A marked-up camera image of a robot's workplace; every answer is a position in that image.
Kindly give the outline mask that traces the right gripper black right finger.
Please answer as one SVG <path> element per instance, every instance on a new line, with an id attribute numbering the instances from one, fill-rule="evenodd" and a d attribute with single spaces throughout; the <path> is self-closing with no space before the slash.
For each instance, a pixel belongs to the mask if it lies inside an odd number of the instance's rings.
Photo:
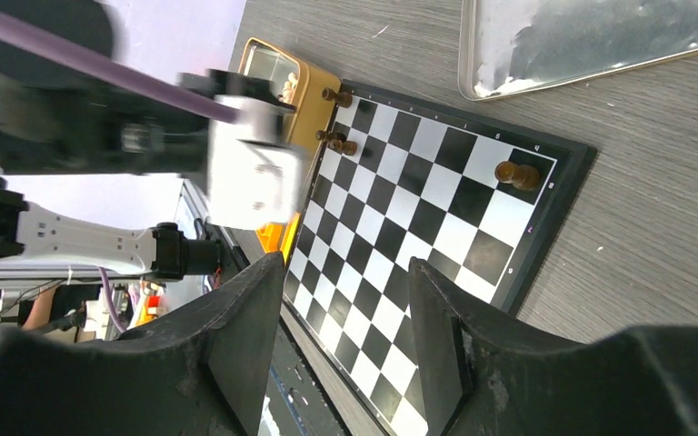
<path id="1" fill-rule="evenodd" d="M 698 327 L 582 344 L 477 300 L 412 259 L 414 346 L 433 435 L 698 435 Z"/>

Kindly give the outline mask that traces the tin lid with bears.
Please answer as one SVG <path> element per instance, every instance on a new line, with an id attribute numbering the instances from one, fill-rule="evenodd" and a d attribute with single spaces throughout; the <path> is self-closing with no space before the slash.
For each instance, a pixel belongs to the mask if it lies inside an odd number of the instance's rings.
<path id="1" fill-rule="evenodd" d="M 464 1 L 457 84 L 471 101 L 698 53 L 698 1 Z"/>

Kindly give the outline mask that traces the black white folding chessboard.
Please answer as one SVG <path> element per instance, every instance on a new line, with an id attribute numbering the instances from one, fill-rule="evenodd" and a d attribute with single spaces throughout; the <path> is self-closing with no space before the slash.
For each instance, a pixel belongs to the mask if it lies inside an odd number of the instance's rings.
<path id="1" fill-rule="evenodd" d="M 353 102 L 330 129 L 357 152 L 320 155 L 284 299 L 386 433 L 424 435 L 410 260 L 517 312 L 596 149 L 368 84 L 342 90 Z M 503 161 L 536 168 L 538 187 L 499 183 Z"/>

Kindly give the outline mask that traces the dark rook corner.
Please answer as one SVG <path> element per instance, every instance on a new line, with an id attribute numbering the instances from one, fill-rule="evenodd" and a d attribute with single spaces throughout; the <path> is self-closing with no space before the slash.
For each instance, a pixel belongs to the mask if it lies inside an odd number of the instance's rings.
<path id="1" fill-rule="evenodd" d="M 533 191 L 540 183 L 540 174 L 536 168 L 510 161 L 497 164 L 494 177 L 499 183 L 510 184 L 520 191 Z"/>

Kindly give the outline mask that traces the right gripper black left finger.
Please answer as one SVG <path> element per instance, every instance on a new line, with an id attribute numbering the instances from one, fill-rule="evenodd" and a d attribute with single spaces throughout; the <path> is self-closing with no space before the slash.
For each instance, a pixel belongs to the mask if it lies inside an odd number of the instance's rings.
<path id="1" fill-rule="evenodd" d="M 0 328 L 0 435 L 255 435 L 283 284 L 269 253 L 113 341 Z"/>

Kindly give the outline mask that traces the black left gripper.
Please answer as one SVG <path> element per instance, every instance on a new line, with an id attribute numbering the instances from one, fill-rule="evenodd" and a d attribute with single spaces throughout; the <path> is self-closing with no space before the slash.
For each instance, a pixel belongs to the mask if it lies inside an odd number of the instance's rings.
<path id="1" fill-rule="evenodd" d="M 181 73 L 178 82 L 181 88 L 211 100 L 217 95 L 245 96 L 273 104 L 286 113 L 294 113 L 295 106 L 274 94 L 272 84 L 263 78 L 215 69 L 210 69 L 208 75 Z"/>

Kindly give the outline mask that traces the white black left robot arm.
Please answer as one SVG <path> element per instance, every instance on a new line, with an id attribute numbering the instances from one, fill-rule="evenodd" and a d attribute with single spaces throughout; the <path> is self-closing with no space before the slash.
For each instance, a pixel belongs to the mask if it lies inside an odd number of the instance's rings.
<path id="1" fill-rule="evenodd" d="M 294 212 L 302 153 L 284 137 L 294 111 L 267 81 L 213 70 L 173 85 L 113 58 L 115 32 L 96 1 L 0 1 L 0 167 L 18 175 L 191 173 L 240 193 L 213 222 L 253 230 Z M 51 211 L 0 175 L 0 261 L 98 266 L 176 282 L 212 273 L 221 244 L 174 223 L 128 230 Z"/>

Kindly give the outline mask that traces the gold tin box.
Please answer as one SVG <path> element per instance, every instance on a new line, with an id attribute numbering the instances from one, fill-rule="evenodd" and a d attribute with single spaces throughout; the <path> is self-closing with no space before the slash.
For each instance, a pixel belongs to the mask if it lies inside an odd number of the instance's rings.
<path id="1" fill-rule="evenodd" d="M 261 39 L 250 38 L 238 71 L 271 82 L 272 92 L 296 111 L 287 115 L 284 132 L 289 143 L 305 149 L 307 161 L 312 162 L 320 149 L 315 133 L 331 123 L 335 103 L 323 99 L 323 90 L 338 92 L 340 79 L 290 52 Z"/>

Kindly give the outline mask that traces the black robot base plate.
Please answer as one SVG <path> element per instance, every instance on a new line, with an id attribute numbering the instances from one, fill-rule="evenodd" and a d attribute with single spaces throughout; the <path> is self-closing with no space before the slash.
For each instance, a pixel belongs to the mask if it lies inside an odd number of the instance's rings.
<path id="1" fill-rule="evenodd" d="M 294 436 L 349 433 L 283 322 L 277 326 L 258 433 Z"/>

